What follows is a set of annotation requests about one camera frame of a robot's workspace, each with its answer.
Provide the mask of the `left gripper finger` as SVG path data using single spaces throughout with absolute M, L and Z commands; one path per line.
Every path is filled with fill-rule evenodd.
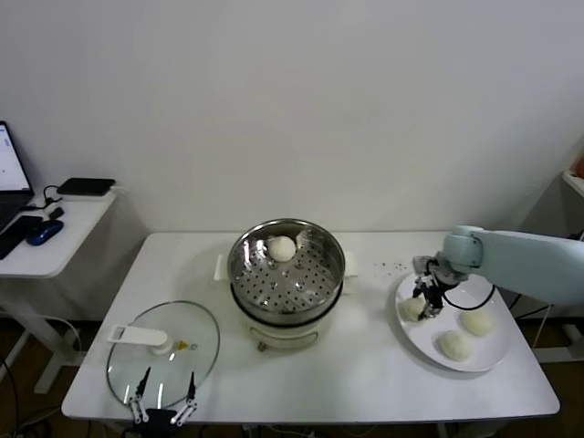
M 197 410 L 195 373 L 191 372 L 187 395 L 183 407 L 171 418 L 171 424 L 185 424 L 190 416 Z
M 134 394 L 129 397 L 128 404 L 130 406 L 130 411 L 132 414 L 133 422 L 134 423 L 144 423 L 148 422 L 150 417 L 146 411 L 146 408 L 143 404 L 143 395 L 146 389 L 146 385 L 150 376 L 151 368 L 148 367 L 141 378 L 136 391 Z

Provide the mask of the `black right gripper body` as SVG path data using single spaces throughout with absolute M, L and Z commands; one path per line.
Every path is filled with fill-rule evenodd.
M 424 297 L 426 303 L 431 308 L 443 308 L 443 288 L 432 274 L 425 274 L 422 277 L 424 285 Z

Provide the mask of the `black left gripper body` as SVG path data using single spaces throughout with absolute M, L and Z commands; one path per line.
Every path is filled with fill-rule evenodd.
M 179 429 L 178 412 L 169 409 L 147 409 L 147 419 L 141 421 L 142 429 Z

